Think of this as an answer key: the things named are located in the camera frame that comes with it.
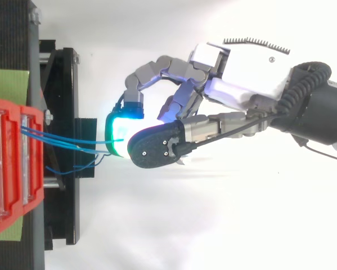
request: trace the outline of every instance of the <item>white fabric backdrop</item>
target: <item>white fabric backdrop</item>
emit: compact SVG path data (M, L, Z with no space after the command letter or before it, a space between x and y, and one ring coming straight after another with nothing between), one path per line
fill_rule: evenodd
M81 56L79 115L98 118L99 140L127 75L161 55L186 60L199 42L267 39L299 62L326 62L337 81L337 0L35 4L41 38ZM156 117L174 90L169 82L146 90L146 115ZM200 112L221 109L205 103ZM46 269L337 270L337 161L276 130L192 156L189 166L154 170L106 158L95 179L81 180L78 244L55 241Z

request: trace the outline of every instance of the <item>robotic hand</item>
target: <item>robotic hand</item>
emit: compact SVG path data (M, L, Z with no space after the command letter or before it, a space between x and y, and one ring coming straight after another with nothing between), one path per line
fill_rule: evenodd
M262 40L225 39L198 44L188 62L169 56L149 62L126 78L127 90L107 117L106 140L119 138L111 131L116 117L143 118L141 91L166 79L180 87L161 109L164 124L128 142L130 158L141 168L172 164L202 145L253 136L267 127L291 133L300 146L313 140L337 150L337 83L329 81L331 69L321 62L292 68L289 53ZM236 111L198 115L203 98ZM107 148L117 154L114 144Z

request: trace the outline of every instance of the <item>red crate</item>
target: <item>red crate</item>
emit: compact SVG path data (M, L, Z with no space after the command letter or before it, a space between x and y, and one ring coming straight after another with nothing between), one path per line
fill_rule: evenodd
M43 131L43 113L35 108L21 106L21 115L29 116L29 128ZM23 206L24 214L37 207L44 198L43 192L43 142L29 139L29 185L28 204Z
M20 108L0 100L2 126L3 199L6 215L0 217L0 233L23 215L21 192Z
M28 116L28 126L43 130L43 113L35 108L15 105L0 100L1 146L0 156L0 233L14 224L22 215L38 206L44 197L43 192L43 143L29 138L29 196L28 203L23 200L22 177L22 134L21 117Z

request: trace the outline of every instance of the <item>black cylindrical motor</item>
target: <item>black cylindrical motor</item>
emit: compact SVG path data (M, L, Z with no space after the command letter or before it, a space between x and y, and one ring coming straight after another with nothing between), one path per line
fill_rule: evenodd
M284 94L310 74L294 68ZM337 143L337 83L323 82L301 98L287 117L275 119L271 127L325 145Z

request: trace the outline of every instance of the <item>glowing object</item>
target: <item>glowing object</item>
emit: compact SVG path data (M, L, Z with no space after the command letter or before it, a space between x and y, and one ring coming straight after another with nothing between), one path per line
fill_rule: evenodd
M114 142L113 148L119 156L130 158L127 146L129 140L139 131L149 127L154 127L163 124L157 119L132 119L117 117L112 122L112 140L120 140Z

